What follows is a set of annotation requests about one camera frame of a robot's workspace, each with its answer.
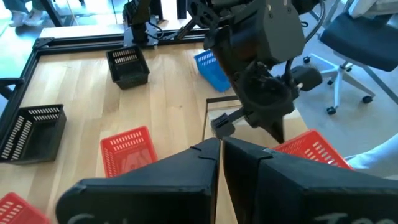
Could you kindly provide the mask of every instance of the chair base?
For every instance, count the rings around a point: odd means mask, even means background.
[[[346,83],[349,83],[350,85],[354,86],[355,88],[362,90],[365,92],[367,95],[364,96],[362,99],[363,103],[370,103],[372,102],[373,98],[376,96],[376,94],[371,91],[368,87],[364,86],[362,83],[357,81],[349,71],[351,71],[353,64],[349,62],[345,62],[342,65],[335,65],[334,63],[331,63],[324,58],[321,58],[315,54],[311,54],[310,58],[316,58],[320,60],[322,63],[325,63],[326,65],[329,65],[331,67],[330,69],[327,70],[322,70],[320,71],[321,75],[323,78],[328,79],[328,85],[334,85],[334,105],[327,108],[327,113],[332,115],[336,113],[336,109],[340,105],[340,90],[341,90],[341,85],[343,81]],[[310,63],[310,60],[308,57],[304,58],[305,63]]]

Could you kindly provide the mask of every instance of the white sleeve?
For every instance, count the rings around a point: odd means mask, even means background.
[[[367,152],[345,158],[354,170],[378,177],[398,174],[398,134]]]
[[[352,18],[358,18],[365,14],[377,0],[355,0],[348,9]]]

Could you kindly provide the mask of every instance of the black tray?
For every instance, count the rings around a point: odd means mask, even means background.
[[[125,90],[148,82],[149,68],[141,49],[125,47],[106,53],[112,81]]]
[[[54,161],[67,117],[63,105],[19,108],[0,147],[0,163]]]

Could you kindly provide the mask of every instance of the person's arm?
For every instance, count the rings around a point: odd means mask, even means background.
[[[345,158],[358,172],[389,177],[398,174],[398,134],[367,152]]]

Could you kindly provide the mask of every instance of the wooden table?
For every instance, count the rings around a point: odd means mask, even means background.
[[[1,164],[0,197],[16,192],[56,223],[57,200],[68,188],[84,178],[104,177],[101,139],[147,126],[159,159],[199,143],[206,98],[234,94],[218,93],[200,76],[193,56],[202,51],[202,44],[145,50],[149,83],[124,91],[111,80],[105,52],[41,57],[21,106],[65,105],[68,120],[58,157],[29,166]],[[212,105],[209,115],[236,103]],[[277,145],[261,129],[238,126],[237,138]],[[298,111],[286,116],[285,128],[287,139],[307,129]],[[206,137],[211,135],[207,128]],[[216,219],[236,223],[222,169]]]

